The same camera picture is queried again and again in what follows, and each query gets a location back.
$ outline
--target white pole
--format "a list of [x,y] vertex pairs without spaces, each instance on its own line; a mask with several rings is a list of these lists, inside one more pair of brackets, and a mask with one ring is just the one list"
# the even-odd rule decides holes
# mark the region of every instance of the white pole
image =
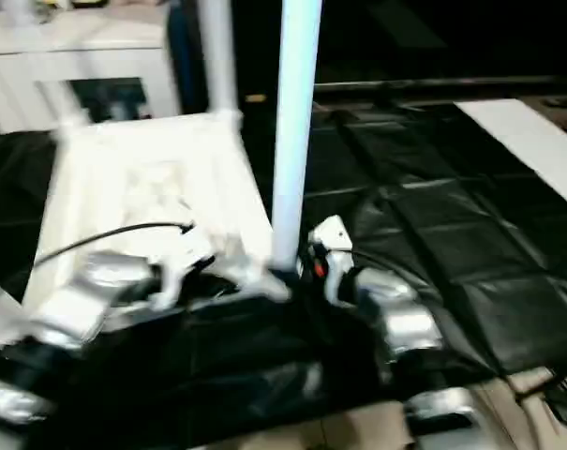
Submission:
[[236,113],[230,0],[200,0],[198,9],[210,109]]
[[284,0],[276,110],[273,263],[296,264],[322,0]]

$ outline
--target floor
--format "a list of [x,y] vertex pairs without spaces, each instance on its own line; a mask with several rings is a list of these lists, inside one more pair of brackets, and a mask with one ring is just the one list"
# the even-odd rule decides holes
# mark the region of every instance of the floor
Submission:
[[[514,378],[516,386],[526,389],[547,376],[544,369]],[[482,411],[494,417],[494,436],[501,450],[567,450],[567,428],[563,427],[538,398],[526,402],[537,428],[531,433],[526,415],[512,400],[503,382],[491,382],[472,388],[482,402]],[[402,450],[412,442],[399,403],[384,403],[324,417],[297,426],[218,442],[205,450]]]

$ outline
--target black cable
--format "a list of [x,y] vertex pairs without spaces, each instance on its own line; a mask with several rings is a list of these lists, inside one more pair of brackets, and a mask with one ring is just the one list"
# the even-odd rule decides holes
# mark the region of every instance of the black cable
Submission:
[[535,423],[535,419],[533,418],[533,415],[530,413],[529,409],[524,404],[522,404],[522,401],[517,400],[519,390],[516,388],[515,384],[508,377],[502,377],[502,378],[506,383],[506,385],[508,386],[508,388],[512,391],[516,403],[518,404],[522,412],[525,414],[525,419],[527,420],[527,427],[529,428],[530,436],[533,439],[533,446],[535,447],[535,450],[543,450],[539,427]]
[[[29,268],[29,266],[27,265],[23,269],[20,269],[17,272],[15,272],[14,274],[10,275],[6,279],[5,284],[6,283],[9,284],[9,283],[14,282],[19,277],[22,277],[23,275],[29,274],[30,272],[33,272],[34,270],[37,270],[42,265],[49,263],[50,261],[58,258],[59,256],[65,254],[65,253],[68,253],[71,250],[74,250],[75,248],[87,246],[87,245],[92,244],[92,243],[99,241],[101,239],[106,239],[107,237],[111,237],[111,236],[114,236],[114,235],[117,235],[117,234],[134,232],[136,230],[142,230],[142,229],[146,229],[146,228],[172,228],[172,227],[181,229],[181,234],[185,234],[189,230],[194,228],[193,225],[188,225],[188,224],[185,224],[185,223],[178,223],[178,222],[148,222],[148,223],[140,223],[140,224],[137,224],[137,225],[127,225],[126,227],[116,228],[114,230],[110,230],[110,231],[107,231],[107,232],[101,232],[99,234],[94,234],[92,236],[86,237],[85,239],[82,239],[81,241],[77,241],[77,242],[70,244],[66,247],[62,247],[62,248],[59,248],[55,251],[52,251],[52,252],[48,253],[47,255],[43,255],[41,258],[39,258],[37,261],[34,262],[34,264],[31,268]],[[2,295],[3,293],[4,293],[4,289],[2,289],[2,287],[0,286],[0,295]]]
[[322,422],[322,419],[319,419],[319,424],[321,425],[321,434],[322,434],[322,440],[324,441],[324,447],[326,449],[329,449],[331,447],[329,447],[329,440],[327,439],[327,432],[324,429],[324,424]]
[[383,267],[387,270],[392,270],[402,277],[407,275],[415,279],[421,279],[421,277],[418,274],[414,273],[408,267],[404,267],[399,262],[392,262],[389,261],[389,259],[388,261],[382,261],[381,259],[371,256],[368,253],[364,253],[361,250],[347,249],[347,248],[331,248],[328,251],[329,252],[338,251],[341,253],[348,253],[351,256],[355,256],[356,258],[362,258],[363,260],[368,261],[369,263],[372,263],[377,267]]

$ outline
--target silver metal bracket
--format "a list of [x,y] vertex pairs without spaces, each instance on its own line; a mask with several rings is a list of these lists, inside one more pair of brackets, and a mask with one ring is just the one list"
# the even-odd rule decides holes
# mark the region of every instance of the silver metal bracket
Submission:
[[153,277],[145,258],[109,252],[90,254],[75,277],[33,315],[30,334],[40,342],[81,350],[101,331],[119,296]]
[[418,394],[404,409],[419,450],[500,450],[492,421],[465,388]]
[[380,335],[389,356],[440,349],[442,337],[427,307],[418,303],[416,291],[391,271],[363,269],[354,280],[354,313]]
[[46,418],[52,404],[31,392],[0,381],[0,419],[26,425]]

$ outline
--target orange component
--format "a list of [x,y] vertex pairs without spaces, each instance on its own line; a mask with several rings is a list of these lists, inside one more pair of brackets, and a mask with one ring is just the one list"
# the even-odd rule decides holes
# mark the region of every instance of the orange component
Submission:
[[324,272],[324,267],[318,262],[314,264],[314,272],[317,274],[317,277],[323,278],[326,274]]

